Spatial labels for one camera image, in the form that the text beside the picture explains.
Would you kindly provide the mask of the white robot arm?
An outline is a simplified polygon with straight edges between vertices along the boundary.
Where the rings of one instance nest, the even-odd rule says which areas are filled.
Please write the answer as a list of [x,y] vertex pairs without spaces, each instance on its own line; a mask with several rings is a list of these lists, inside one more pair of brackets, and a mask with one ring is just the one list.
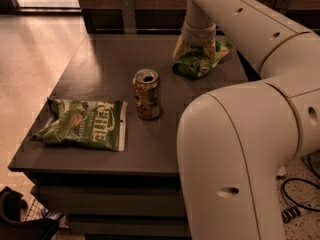
[[255,0],[188,0],[260,76],[207,92],[182,114],[179,173],[192,240],[285,240],[279,168],[319,148],[319,37]]

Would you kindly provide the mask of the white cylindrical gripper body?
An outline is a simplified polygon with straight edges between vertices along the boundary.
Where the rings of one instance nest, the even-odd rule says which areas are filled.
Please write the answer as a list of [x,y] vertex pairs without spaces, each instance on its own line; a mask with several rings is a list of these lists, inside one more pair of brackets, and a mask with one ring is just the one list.
[[186,15],[182,26],[182,40],[190,46],[206,46],[216,36],[216,24],[194,2],[187,0]]

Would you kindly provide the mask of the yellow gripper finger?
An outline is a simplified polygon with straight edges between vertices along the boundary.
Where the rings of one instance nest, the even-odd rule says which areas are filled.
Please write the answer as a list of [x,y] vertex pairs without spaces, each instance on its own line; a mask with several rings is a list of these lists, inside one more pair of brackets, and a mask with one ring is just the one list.
[[179,36],[173,52],[173,60],[174,61],[178,60],[185,53],[186,49],[187,49],[187,45],[183,41],[183,37]]
[[216,61],[216,40],[209,41],[203,48],[205,55],[214,63]]

